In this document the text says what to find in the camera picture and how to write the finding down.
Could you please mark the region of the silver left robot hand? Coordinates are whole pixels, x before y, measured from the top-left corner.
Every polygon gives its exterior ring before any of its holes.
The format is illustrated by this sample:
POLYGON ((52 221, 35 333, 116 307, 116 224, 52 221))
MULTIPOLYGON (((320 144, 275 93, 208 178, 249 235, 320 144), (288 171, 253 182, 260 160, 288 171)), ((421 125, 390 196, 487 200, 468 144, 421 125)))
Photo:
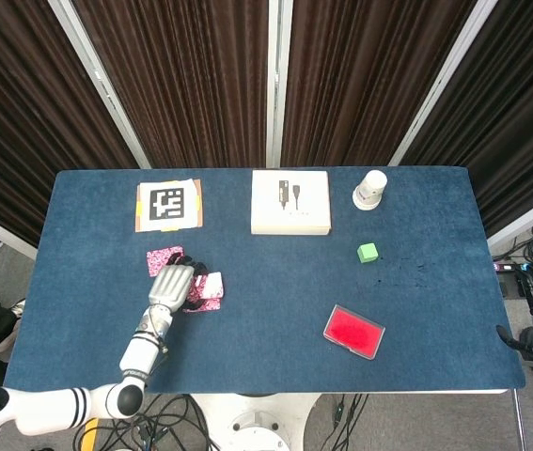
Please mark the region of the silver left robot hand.
POLYGON ((177 252, 160 269, 149 291, 149 305, 162 305, 171 312, 180 309, 196 311, 206 302, 189 295, 195 279, 209 273, 207 266, 192 257, 177 252))

